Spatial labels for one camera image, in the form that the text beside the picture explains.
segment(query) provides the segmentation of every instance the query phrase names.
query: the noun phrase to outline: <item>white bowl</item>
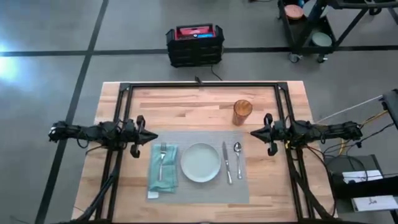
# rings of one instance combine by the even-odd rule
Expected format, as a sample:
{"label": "white bowl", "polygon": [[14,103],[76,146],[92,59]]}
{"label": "white bowl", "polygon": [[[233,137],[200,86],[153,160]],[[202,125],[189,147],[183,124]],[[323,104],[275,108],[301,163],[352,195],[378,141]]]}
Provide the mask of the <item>white bowl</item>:
{"label": "white bowl", "polygon": [[322,32],[316,32],[311,37],[312,42],[319,47],[329,47],[333,43],[331,38]]}
{"label": "white bowl", "polygon": [[[312,8],[315,6],[315,3],[317,2],[317,0],[309,0],[308,2],[306,2],[303,6],[303,10],[304,10],[304,16],[305,17],[309,17],[310,13],[312,11]],[[329,10],[331,9],[330,6],[326,6],[326,8],[323,10],[322,14],[321,14],[321,18],[325,17]]]}
{"label": "white bowl", "polygon": [[207,182],[221,169],[221,156],[208,144],[196,143],[182,153],[182,172],[192,181]]}

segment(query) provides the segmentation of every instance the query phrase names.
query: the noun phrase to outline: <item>fork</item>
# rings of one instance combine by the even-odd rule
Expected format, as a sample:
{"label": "fork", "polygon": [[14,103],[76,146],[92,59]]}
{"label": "fork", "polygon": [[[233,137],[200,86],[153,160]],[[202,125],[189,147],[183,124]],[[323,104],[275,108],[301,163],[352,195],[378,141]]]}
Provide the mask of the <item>fork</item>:
{"label": "fork", "polygon": [[160,168],[159,168],[159,181],[162,181],[162,169],[163,169],[163,159],[166,156],[167,145],[165,142],[162,142],[160,145]]}

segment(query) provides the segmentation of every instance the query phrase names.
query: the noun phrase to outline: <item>black crate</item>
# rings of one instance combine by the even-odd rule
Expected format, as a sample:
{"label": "black crate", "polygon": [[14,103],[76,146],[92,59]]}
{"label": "black crate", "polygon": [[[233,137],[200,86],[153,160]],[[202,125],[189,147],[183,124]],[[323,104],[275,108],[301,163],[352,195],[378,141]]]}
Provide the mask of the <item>black crate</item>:
{"label": "black crate", "polygon": [[[183,27],[199,27],[212,24],[202,24]],[[214,65],[221,61],[223,54],[224,35],[219,26],[215,26],[215,36],[197,39],[175,39],[175,30],[166,33],[167,50],[171,65],[174,67],[193,67]]]}

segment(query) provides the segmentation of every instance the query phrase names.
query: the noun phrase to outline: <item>butcher block tabletop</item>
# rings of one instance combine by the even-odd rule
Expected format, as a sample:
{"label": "butcher block tabletop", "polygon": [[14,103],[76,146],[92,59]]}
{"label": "butcher block tabletop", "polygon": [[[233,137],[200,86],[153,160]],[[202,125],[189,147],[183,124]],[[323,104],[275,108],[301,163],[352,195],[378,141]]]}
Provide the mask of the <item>butcher block tabletop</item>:
{"label": "butcher block tabletop", "polygon": [[[303,82],[287,83],[295,119],[312,121]],[[103,83],[95,123],[113,120],[119,84]],[[237,100],[248,100],[253,105],[252,113],[242,126],[232,124],[233,105]],[[282,103],[287,114],[283,95]],[[264,126],[266,113],[272,114],[274,120],[279,119],[274,89],[270,87],[134,88],[129,117],[135,120],[138,115],[143,115],[148,131],[242,131],[249,203],[148,202],[147,175],[151,147],[148,142],[140,146],[141,156],[138,159],[133,158],[128,150],[123,154],[113,222],[297,221],[284,146],[278,142],[278,153],[268,156],[268,144],[250,135],[250,131]],[[89,148],[95,146],[98,145],[91,143]],[[334,201],[325,168],[309,150],[304,150],[303,156],[310,189],[331,212]],[[72,218],[81,215],[99,192],[105,158],[105,149],[91,151],[86,156]],[[305,200],[301,190],[299,192],[305,214]],[[108,210],[109,195],[110,190],[104,201],[103,217],[106,217]]]}

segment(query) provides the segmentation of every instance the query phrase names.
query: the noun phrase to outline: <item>gray floor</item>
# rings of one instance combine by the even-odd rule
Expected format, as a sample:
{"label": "gray floor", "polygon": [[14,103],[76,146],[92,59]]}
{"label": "gray floor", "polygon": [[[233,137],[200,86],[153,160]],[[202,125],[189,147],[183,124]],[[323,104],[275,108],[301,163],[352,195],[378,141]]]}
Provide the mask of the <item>gray floor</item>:
{"label": "gray floor", "polygon": [[[86,50],[102,1],[0,1],[0,51]],[[336,34],[356,11],[333,11]],[[164,49],[164,34],[177,25],[213,22],[224,29],[226,47],[285,47],[276,2],[244,0],[110,0],[96,49]],[[398,44],[398,27],[387,11],[365,18],[343,45]],[[319,65],[313,57],[298,64],[286,53],[224,54],[215,72],[224,80],[303,80],[314,120],[397,88],[398,52],[336,52]],[[56,144],[51,124],[65,119],[83,57],[0,57],[0,222],[33,223]],[[166,55],[95,56],[87,72],[74,123],[92,124],[101,85],[107,81],[215,80],[209,68],[173,68]],[[329,123],[361,122],[379,112],[374,101]],[[387,116],[365,135],[391,122]],[[397,172],[398,132],[391,128],[352,155],[375,154],[385,173]],[[84,151],[70,141],[46,223],[70,218]],[[340,214],[345,220],[392,223],[388,213]]]}

